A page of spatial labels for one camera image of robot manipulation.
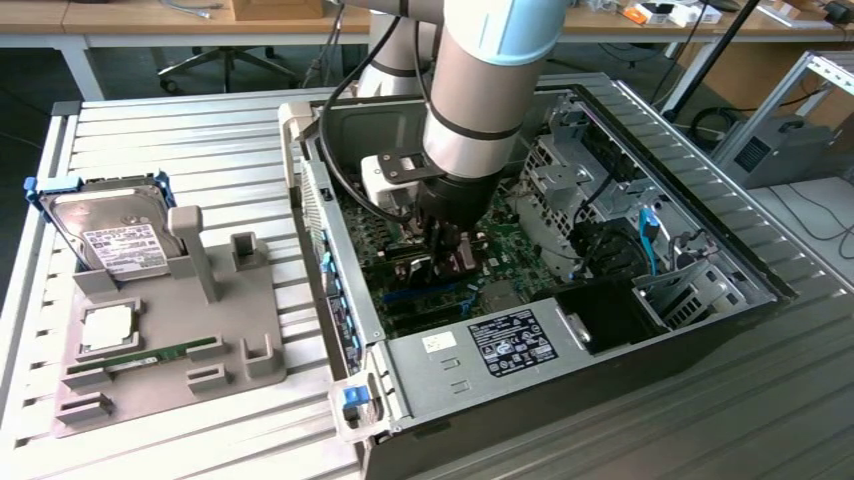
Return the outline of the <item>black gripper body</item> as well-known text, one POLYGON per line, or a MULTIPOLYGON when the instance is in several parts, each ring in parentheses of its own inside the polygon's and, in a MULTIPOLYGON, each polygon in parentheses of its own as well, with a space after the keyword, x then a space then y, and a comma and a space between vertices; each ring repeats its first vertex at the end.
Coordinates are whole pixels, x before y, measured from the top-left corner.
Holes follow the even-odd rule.
POLYGON ((416 214, 425 225, 437 221, 459 230, 471 230, 485 215, 497 189, 499 174, 476 179, 451 175, 419 182, 416 214))

